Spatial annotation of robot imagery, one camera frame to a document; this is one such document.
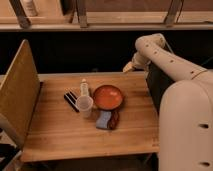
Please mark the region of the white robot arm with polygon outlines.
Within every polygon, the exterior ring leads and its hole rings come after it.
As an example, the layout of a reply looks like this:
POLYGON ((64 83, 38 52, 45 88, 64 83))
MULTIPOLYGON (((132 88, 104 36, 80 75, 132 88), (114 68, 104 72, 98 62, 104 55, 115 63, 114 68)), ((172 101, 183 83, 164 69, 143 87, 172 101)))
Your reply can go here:
POLYGON ((159 110, 158 171, 213 171, 213 72, 165 49, 161 33, 141 36, 123 70, 154 63, 172 80, 159 110))

